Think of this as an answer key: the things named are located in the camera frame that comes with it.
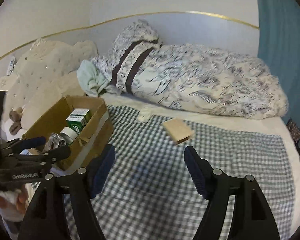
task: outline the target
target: white bottle cap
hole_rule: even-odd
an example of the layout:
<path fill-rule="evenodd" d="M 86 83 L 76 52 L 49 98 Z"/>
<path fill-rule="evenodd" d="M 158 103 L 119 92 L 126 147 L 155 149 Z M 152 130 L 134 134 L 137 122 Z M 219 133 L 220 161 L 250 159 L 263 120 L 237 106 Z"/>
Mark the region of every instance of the white bottle cap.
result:
<path fill-rule="evenodd" d="M 71 144 L 78 136 L 70 127 L 63 128 L 60 135 L 66 140 L 67 144 Z"/>

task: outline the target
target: green label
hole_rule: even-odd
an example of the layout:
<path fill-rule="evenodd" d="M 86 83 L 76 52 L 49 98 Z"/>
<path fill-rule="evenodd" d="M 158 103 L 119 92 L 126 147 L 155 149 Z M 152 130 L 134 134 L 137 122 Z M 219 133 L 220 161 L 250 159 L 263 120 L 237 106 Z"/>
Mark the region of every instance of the green label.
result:
<path fill-rule="evenodd" d="M 77 125 L 76 123 L 71 124 L 70 128 L 74 130 L 77 134 L 81 132 L 81 127 Z"/>

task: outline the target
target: gold trim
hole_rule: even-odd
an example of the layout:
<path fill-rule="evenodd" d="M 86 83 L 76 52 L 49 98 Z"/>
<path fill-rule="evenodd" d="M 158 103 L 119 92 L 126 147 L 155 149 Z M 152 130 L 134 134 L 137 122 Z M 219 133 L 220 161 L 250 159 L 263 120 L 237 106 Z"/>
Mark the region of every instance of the gold trim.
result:
<path fill-rule="evenodd" d="M 202 14 L 202 15 L 207 15 L 207 16 L 211 16 L 211 17 L 217 17 L 217 18 L 220 18 L 220 19 L 224 19 L 224 20 L 228 20 L 228 21 L 232 21 L 232 22 L 244 24 L 244 25 L 247 25 L 247 26 L 252 27 L 254 29 L 257 29 L 257 30 L 259 29 L 258 26 L 255 26 L 253 24 L 250 24 L 250 23 L 247 23 L 247 22 L 235 19 L 235 18 L 230 18 L 228 16 L 224 16 L 224 15 L 221 15 L 221 14 L 207 13 L 207 12 L 198 12 L 198 11 L 185 11 L 185 12 L 170 11 L 170 12 L 138 13 L 138 14 L 132 14 L 132 15 L 127 15 L 127 16 L 122 16 L 122 17 L 118 17 L 118 18 L 115 18 L 115 19 L 111 19 L 111 20 L 105 21 L 105 22 L 97 23 L 97 24 L 94 24 L 94 25 L 91 25 L 91 26 L 80 27 L 80 28 L 75 28 L 75 29 L 71 29 L 71 30 L 65 30 L 65 31 L 61 31 L 61 32 L 49 34 L 49 35 L 43 36 L 41 38 L 45 39 L 45 38 L 48 38 L 48 37 L 51 37 L 51 36 L 54 36 L 54 35 L 58 35 L 58 34 L 61 34 L 61 33 L 66 33 L 66 32 L 71 32 L 71 31 L 77 31 L 77 30 L 84 30 L 84 29 L 90 29 L 90 28 L 96 27 L 96 26 L 104 24 L 104 23 L 108 23 L 108 22 L 112 22 L 112 21 L 116 21 L 116 20 L 120 20 L 120 19 L 125 19 L 125 18 L 130 18 L 130 17 L 134 17 L 134 16 L 159 14 L 159 13 L 194 13 L 194 14 Z M 19 47 L 14 48 L 13 50 L 11 50 L 11 51 L 7 52 L 6 54 L 2 55 L 0 57 L 0 60 L 3 59 L 4 57 L 6 57 L 7 55 L 11 54 L 12 52 L 15 52 L 17 49 L 20 49 L 23 46 L 29 45 L 29 44 L 35 42 L 36 40 L 37 39 L 29 41 L 29 42 L 27 42 L 25 44 L 20 45 Z"/>

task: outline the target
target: teal curtain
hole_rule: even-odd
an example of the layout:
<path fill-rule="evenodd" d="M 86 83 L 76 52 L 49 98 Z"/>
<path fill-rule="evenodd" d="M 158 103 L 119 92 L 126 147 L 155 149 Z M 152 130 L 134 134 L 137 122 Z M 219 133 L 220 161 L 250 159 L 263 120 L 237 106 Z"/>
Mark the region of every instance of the teal curtain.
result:
<path fill-rule="evenodd" d="M 295 0 L 258 0 L 258 57 L 278 76 L 289 99 L 291 117 L 300 127 L 300 7 Z"/>

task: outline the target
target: green box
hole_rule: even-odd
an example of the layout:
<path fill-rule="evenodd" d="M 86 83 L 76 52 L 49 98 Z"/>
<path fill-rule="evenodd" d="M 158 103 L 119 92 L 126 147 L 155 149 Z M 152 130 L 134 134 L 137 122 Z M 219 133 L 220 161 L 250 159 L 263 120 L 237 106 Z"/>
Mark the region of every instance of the green box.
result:
<path fill-rule="evenodd" d="M 91 119 L 91 111 L 88 108 L 76 108 L 72 111 L 71 115 L 84 116 L 87 122 L 89 122 L 89 120 Z"/>
<path fill-rule="evenodd" d="M 87 124 L 86 119 L 84 116 L 80 115 L 69 115 L 68 118 L 66 119 L 68 126 L 74 130 L 77 134 L 80 134 L 82 129 L 85 127 Z"/>

